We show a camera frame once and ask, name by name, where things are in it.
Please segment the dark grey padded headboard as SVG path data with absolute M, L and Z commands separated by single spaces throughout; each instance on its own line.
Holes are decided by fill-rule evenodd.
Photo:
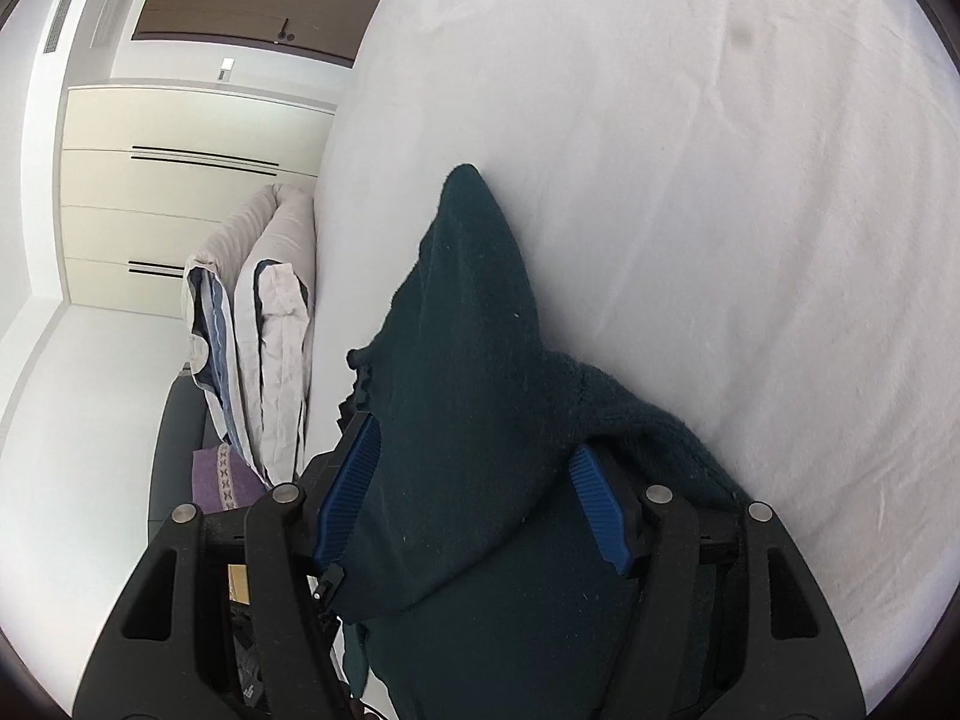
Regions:
M 167 392 L 149 477 L 148 539 L 155 538 L 178 505 L 192 500 L 192 461 L 205 447 L 206 399 L 187 371 L 181 371 Z

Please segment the cream built-in wardrobe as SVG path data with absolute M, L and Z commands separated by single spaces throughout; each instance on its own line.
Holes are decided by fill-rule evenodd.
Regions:
M 76 305 L 176 317 L 187 257 L 267 184 L 313 190 L 335 110 L 189 86 L 77 86 L 59 232 Z

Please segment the purple patterned cushion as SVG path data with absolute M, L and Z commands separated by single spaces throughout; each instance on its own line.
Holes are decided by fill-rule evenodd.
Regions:
M 192 454 L 192 502 L 204 514 L 244 509 L 256 504 L 267 486 L 229 444 Z

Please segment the dark green knit sweater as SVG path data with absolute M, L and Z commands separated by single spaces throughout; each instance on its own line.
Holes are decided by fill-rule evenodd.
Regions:
M 348 358 L 381 457 L 334 608 L 353 688 L 404 718 L 586 718 L 640 584 L 597 550 L 569 479 L 586 442 L 693 504 L 743 489 L 688 427 L 548 349 L 523 257 L 472 166 L 449 174 L 413 270 Z

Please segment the white bed sheet mattress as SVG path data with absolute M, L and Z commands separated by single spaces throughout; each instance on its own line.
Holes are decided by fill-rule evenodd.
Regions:
M 316 188 L 309 449 L 455 166 L 545 340 L 775 507 L 869 706 L 958 583 L 958 75 L 916 0 L 381 0 Z

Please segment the white wall light switch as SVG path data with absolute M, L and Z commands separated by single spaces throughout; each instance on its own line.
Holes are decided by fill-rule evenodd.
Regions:
M 218 82 L 228 83 L 229 78 L 231 78 L 231 73 L 233 73 L 233 68 L 235 68 L 235 60 L 231 57 L 226 57 L 226 59 L 221 62 L 220 70 L 218 70 Z

